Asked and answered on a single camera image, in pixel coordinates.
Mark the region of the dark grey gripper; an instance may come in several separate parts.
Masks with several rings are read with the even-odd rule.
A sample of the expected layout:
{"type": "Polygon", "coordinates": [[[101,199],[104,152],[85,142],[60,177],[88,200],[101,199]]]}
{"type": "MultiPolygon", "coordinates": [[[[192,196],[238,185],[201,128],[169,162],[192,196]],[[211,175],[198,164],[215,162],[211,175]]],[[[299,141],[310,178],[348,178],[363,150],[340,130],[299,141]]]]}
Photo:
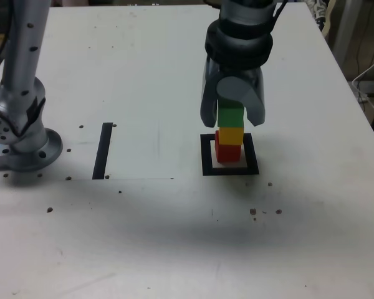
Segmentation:
{"type": "Polygon", "coordinates": [[[264,123],[263,74],[260,67],[249,70],[231,69],[207,60],[204,69],[200,117],[204,126],[214,128],[217,101],[227,108],[244,108],[252,125],[264,123]]]}

